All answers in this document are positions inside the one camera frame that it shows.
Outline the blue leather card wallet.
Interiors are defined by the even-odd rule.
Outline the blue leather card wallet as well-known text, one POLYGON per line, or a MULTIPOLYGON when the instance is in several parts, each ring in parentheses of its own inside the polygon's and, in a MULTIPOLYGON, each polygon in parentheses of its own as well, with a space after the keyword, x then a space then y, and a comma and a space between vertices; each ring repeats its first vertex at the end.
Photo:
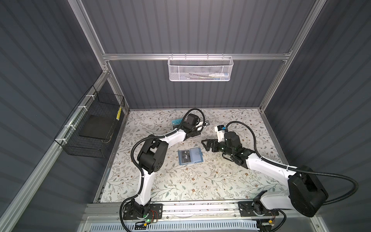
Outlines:
POLYGON ((188 165, 188 164, 203 162, 203 153, 202 153, 201 148, 191 148, 191 149, 188 149, 188 150, 190 151, 191 163, 185 163, 185 164, 181 163, 181 161, 180 161, 180 151, 181 150, 180 150, 180 151, 178 151, 178 159, 179 159, 179 164, 180 165, 188 165))

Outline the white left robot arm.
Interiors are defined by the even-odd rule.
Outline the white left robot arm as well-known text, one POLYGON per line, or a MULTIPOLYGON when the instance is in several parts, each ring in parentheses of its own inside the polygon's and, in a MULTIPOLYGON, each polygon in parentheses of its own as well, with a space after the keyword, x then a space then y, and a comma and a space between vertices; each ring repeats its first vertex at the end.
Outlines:
POLYGON ((204 115, 200 118, 187 113, 171 132, 161 136, 149 135, 134 145, 130 155, 132 162, 140 170, 140 181, 133 205, 144 207, 149 204, 155 174, 162 167, 168 148, 199 136, 206 125, 204 115))

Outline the teal VIP card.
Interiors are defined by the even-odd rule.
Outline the teal VIP card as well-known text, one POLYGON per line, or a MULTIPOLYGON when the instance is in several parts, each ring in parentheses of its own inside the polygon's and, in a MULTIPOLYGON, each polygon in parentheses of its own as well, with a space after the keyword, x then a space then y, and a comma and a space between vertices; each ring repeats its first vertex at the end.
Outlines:
POLYGON ((175 119, 175 120, 172 121, 172 126, 176 127, 176 126, 180 125, 181 122, 182 122, 182 119, 175 119))

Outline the black pad in basket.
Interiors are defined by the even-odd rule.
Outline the black pad in basket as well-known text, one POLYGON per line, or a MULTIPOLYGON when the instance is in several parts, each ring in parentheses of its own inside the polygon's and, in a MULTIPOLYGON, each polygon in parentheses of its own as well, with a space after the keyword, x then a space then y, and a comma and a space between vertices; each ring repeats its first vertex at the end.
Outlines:
POLYGON ((114 119, 91 115, 83 125, 79 136, 94 139, 106 139, 114 128, 114 119))

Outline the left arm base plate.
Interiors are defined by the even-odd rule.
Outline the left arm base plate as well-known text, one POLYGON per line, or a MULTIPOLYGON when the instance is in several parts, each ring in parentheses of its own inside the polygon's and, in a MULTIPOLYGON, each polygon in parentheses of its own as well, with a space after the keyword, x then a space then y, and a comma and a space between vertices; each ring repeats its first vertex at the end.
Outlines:
POLYGON ((137 219, 162 219, 163 204, 139 205, 136 202, 126 204, 123 208, 122 217, 124 220, 137 219))

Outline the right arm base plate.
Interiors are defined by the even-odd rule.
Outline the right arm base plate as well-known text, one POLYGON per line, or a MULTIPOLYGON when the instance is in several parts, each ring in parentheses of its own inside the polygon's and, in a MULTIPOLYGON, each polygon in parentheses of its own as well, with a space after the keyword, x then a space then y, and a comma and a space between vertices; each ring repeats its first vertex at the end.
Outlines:
POLYGON ((238 209, 242 217, 279 216, 277 210, 268 210, 261 203, 254 201, 239 201, 238 209))

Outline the clear acrylic card display stand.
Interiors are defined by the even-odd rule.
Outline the clear acrylic card display stand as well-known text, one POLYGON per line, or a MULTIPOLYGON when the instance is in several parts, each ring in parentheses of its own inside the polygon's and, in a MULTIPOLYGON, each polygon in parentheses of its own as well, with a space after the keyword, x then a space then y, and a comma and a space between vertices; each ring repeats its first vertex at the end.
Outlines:
POLYGON ((174 130, 179 130, 185 123, 185 119, 174 119, 172 120, 172 127, 174 130))

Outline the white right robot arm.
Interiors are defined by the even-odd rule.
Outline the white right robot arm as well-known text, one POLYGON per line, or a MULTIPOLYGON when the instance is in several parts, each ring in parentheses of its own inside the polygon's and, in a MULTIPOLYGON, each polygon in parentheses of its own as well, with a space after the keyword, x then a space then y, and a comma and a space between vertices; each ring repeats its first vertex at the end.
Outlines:
POLYGON ((235 132, 226 132, 224 138, 206 139, 202 145, 207 151, 220 152, 223 158, 246 169, 260 172, 285 186, 282 191, 261 191, 251 207, 258 216, 269 210, 294 209, 306 217, 313 217, 328 199, 328 193, 309 167, 303 173, 279 167, 272 160, 265 161, 257 152, 244 148, 235 132))

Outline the black card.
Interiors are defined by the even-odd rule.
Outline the black card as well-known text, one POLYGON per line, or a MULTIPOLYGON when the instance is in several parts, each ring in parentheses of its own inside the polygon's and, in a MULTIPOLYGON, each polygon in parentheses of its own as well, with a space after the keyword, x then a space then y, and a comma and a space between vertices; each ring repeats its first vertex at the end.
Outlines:
POLYGON ((180 161, 182 164, 191 163, 191 156, 189 150, 180 151, 180 161))

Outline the pens in white basket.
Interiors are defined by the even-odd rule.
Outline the pens in white basket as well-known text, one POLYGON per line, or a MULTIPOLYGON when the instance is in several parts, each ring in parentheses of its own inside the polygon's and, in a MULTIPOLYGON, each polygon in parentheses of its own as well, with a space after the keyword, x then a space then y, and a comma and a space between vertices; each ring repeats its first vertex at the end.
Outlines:
POLYGON ((229 81, 230 74, 228 72, 215 72, 215 73, 188 73, 190 77, 206 80, 216 81, 229 81))

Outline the yellow marker pen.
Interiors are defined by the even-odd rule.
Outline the yellow marker pen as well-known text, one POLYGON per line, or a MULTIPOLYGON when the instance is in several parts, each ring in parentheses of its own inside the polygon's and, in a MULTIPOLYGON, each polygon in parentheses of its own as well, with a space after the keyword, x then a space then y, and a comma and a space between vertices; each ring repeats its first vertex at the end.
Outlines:
POLYGON ((119 109, 118 109, 117 115, 116 115, 116 120, 117 121, 120 120, 121 112, 122 112, 122 107, 120 106, 119 109))

